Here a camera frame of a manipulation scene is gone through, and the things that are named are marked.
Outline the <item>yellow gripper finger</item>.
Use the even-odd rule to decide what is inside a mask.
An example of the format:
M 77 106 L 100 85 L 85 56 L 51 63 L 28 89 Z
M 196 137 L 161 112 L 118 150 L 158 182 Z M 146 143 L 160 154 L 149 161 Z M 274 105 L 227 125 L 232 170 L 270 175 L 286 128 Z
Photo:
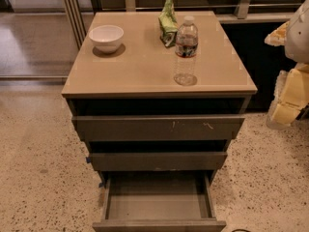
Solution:
M 308 104 L 309 65 L 297 63 L 290 71 L 281 71 L 275 84 L 274 101 L 269 108 L 270 121 L 289 126 Z
M 280 25 L 277 29 L 268 34 L 265 38 L 265 43 L 272 46 L 280 46 L 285 44 L 286 31 L 289 26 L 289 21 Z

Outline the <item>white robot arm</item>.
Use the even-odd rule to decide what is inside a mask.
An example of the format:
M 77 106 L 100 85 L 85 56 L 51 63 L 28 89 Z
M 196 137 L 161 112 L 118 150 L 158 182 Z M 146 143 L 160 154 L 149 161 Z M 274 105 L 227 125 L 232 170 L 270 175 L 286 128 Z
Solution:
M 296 62 L 290 71 L 281 71 L 277 76 L 274 100 L 267 113 L 267 126 L 282 130 L 309 104 L 309 0 L 289 21 L 268 34 L 265 43 L 283 45 L 285 56 Z

